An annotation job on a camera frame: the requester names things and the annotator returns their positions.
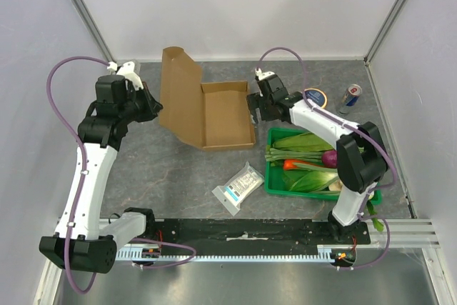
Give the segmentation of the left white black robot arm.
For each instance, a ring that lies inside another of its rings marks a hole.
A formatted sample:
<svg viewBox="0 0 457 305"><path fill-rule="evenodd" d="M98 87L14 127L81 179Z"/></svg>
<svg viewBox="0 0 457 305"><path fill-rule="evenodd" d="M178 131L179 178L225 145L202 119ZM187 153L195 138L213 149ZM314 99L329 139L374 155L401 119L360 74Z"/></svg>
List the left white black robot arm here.
<svg viewBox="0 0 457 305"><path fill-rule="evenodd" d="M132 122L155 119L163 106L132 72L101 76L96 100L78 127L74 180L63 215L52 236L41 237L39 251L61 269L108 273L119 249L133 239L149 243L156 237L154 213L130 207L101 229L101 203L111 167Z"/></svg>

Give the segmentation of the aluminium frame post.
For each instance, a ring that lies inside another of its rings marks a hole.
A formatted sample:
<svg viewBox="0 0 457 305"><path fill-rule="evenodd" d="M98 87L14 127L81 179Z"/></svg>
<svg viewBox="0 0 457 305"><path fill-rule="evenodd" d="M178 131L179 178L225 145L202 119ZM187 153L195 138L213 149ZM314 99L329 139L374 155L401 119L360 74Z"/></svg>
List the aluminium frame post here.
<svg viewBox="0 0 457 305"><path fill-rule="evenodd" d="M88 30L91 38L94 40L102 56L108 61L114 61L114 55L111 53L101 31L99 30L93 16L91 15L88 6L84 0L71 0L78 15L83 21L86 29Z"/></svg>
<svg viewBox="0 0 457 305"><path fill-rule="evenodd" d="M366 55L363 58L364 64L368 67L376 56L378 50L381 48L381 45L388 36L390 30L395 24L398 16L402 12L406 2L408 0L395 0L392 7L390 8L386 18L384 19L381 28L378 30L370 48L368 49Z"/></svg>

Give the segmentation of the beige mushroom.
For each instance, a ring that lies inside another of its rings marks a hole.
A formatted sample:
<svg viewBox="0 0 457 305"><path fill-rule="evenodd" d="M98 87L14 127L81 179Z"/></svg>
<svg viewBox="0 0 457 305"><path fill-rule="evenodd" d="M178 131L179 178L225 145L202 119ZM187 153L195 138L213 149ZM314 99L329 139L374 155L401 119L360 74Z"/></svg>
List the beige mushroom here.
<svg viewBox="0 0 457 305"><path fill-rule="evenodd" d="M343 184L340 181L335 181L334 183L328 186L330 191L340 192L342 190Z"/></svg>

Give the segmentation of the brown cardboard box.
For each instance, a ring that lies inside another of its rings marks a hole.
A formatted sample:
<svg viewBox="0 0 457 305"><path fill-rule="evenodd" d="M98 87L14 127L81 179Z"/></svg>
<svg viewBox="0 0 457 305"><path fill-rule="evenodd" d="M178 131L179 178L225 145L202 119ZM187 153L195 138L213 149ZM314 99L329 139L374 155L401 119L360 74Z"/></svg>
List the brown cardboard box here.
<svg viewBox="0 0 457 305"><path fill-rule="evenodd" d="M203 151L253 148L247 81L201 81L203 70L181 47L163 49L159 123Z"/></svg>

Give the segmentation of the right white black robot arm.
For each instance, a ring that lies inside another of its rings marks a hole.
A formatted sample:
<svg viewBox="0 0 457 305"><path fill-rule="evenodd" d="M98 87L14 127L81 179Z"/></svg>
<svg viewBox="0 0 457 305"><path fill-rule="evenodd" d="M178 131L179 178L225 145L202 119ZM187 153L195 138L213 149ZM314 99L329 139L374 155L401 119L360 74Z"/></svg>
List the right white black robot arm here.
<svg viewBox="0 0 457 305"><path fill-rule="evenodd" d="M255 70L258 92L247 96L253 122L280 120L300 126L323 139L336 150L337 173L343 188L328 220L327 234L335 243L343 243L353 234L353 225L361 220L368 195L393 162L386 153L378 127L357 124L316 105L303 92L290 94L272 71Z"/></svg>

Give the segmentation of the blue silver drink can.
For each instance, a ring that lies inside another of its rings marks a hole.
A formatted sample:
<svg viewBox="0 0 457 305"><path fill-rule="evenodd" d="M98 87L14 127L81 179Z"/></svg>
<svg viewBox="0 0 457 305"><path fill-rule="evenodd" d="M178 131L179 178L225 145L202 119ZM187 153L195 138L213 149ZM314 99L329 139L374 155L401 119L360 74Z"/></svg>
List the blue silver drink can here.
<svg viewBox="0 0 457 305"><path fill-rule="evenodd" d="M362 88L358 84L349 85L336 108L337 112L343 115L349 114L356 105L360 95L362 95Z"/></svg>

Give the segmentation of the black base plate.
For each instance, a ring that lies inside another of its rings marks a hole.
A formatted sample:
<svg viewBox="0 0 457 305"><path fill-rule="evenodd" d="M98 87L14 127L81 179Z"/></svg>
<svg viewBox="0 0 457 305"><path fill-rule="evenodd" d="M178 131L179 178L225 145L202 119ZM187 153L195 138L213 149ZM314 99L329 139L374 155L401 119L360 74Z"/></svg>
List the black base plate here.
<svg viewBox="0 0 457 305"><path fill-rule="evenodd" d="M365 223L338 234L327 221L312 219L157 219L155 230L164 241L193 247L235 241L305 246L371 243Z"/></svg>

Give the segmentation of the aluminium front rail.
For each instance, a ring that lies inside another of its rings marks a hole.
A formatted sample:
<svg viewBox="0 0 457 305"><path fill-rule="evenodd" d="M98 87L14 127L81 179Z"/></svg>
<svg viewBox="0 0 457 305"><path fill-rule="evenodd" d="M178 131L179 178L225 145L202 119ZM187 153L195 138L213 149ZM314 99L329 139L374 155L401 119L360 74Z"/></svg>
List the aluminium front rail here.
<svg viewBox="0 0 457 305"><path fill-rule="evenodd" d="M390 219L384 225L384 230L379 231L372 220L362 222L367 224L371 243L368 245L358 245L360 247L381 248L386 242L394 248L419 248L428 246L438 246L438 237L433 224L427 219ZM317 245L345 247L348 245Z"/></svg>

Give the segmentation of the white plastic packet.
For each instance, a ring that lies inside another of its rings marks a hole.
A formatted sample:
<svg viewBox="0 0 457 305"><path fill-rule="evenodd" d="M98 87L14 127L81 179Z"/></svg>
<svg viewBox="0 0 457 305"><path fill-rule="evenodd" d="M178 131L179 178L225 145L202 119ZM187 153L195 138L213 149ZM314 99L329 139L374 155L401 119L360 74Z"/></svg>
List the white plastic packet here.
<svg viewBox="0 0 457 305"><path fill-rule="evenodd" d="M219 185L211 192L235 216L241 209L241 204L247 196L264 183L264 177L250 163L236 173L224 185Z"/></svg>

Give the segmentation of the right aluminium frame post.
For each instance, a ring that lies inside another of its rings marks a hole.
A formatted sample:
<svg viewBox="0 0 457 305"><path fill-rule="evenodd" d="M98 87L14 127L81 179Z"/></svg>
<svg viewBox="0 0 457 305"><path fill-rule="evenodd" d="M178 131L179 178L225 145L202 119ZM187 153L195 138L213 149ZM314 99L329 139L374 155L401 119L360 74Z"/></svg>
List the right aluminium frame post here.
<svg viewBox="0 0 457 305"><path fill-rule="evenodd" d="M376 56L378 50L381 48L381 45L388 36L390 30L395 24L398 16L402 12L406 2L408 0L395 0L392 7L390 8L386 18L384 19L381 28L378 30L370 48L368 49L366 55L363 58L364 64L368 67Z"/></svg>

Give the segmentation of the left aluminium frame post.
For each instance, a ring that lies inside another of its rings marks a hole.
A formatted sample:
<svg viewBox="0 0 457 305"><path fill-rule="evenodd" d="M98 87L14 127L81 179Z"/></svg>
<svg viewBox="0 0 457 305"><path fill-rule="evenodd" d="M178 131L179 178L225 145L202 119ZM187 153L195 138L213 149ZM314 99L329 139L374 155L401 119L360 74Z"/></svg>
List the left aluminium frame post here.
<svg viewBox="0 0 457 305"><path fill-rule="evenodd" d="M91 38L94 40L102 56L108 61L114 61L114 55L111 53L101 31L99 30L93 16L91 15L88 6L84 0L71 0L78 15L83 21L86 29L88 30Z"/></svg>

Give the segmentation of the leafy green vegetable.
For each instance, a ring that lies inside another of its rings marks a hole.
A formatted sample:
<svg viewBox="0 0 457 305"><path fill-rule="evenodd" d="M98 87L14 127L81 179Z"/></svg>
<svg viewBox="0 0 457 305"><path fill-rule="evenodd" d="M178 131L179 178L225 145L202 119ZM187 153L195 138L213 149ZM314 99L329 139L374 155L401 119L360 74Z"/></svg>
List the leafy green vegetable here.
<svg viewBox="0 0 457 305"><path fill-rule="evenodd" d="M323 139L311 132L304 132L297 136L279 139L271 145L276 149L291 151L329 151L335 150ZM284 171L285 182L288 184L289 191L303 191L310 194L320 194L322 191L329 190L328 186L335 181L341 181L338 177L337 169L328 169L324 165L319 166L310 162L301 165L301 169Z"/></svg>

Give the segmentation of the green plastic tray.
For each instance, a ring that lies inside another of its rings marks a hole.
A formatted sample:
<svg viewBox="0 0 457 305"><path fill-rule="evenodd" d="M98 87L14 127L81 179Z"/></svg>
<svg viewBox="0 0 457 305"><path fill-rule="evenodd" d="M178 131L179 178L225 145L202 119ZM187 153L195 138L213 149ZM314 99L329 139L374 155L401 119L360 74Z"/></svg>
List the green plastic tray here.
<svg viewBox="0 0 457 305"><path fill-rule="evenodd" d="M268 130L266 144L270 146L279 139L297 136L304 132L306 132L306 130L273 127ZM268 194L273 194L277 196L297 196L321 201L338 200L338 194L332 194L329 190L322 191L320 194L310 194L303 191L289 191L288 184L285 182L285 180L286 179L285 174L283 172L282 163L266 163L264 188Z"/></svg>

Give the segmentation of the green bean bundle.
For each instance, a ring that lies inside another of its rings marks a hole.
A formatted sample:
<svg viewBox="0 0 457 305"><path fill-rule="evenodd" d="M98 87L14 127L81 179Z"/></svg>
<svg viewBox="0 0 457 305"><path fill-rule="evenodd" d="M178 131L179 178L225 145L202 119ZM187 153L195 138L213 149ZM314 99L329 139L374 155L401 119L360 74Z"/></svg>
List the green bean bundle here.
<svg viewBox="0 0 457 305"><path fill-rule="evenodd" d="M323 151L291 151L276 149L272 146L266 146L265 160L267 162L283 161L287 159L297 159L312 164L323 166Z"/></svg>

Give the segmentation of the orange carrot piece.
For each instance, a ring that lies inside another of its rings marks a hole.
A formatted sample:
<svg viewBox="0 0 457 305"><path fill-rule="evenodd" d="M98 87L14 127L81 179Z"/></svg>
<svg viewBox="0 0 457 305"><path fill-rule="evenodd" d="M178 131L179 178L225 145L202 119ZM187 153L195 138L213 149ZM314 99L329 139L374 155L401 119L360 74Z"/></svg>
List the orange carrot piece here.
<svg viewBox="0 0 457 305"><path fill-rule="evenodd" d="M301 165L304 163L302 160L298 159L286 159L283 162L283 170L296 170L296 169L301 169Z"/></svg>

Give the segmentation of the purple onion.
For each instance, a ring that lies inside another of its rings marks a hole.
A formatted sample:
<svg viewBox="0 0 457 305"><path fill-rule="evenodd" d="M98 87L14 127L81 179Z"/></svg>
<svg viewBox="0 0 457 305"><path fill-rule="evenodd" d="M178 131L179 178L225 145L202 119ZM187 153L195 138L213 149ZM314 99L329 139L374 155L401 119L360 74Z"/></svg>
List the purple onion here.
<svg viewBox="0 0 457 305"><path fill-rule="evenodd" d="M321 157L322 164L328 169L337 168L337 152L336 150L325 151Z"/></svg>

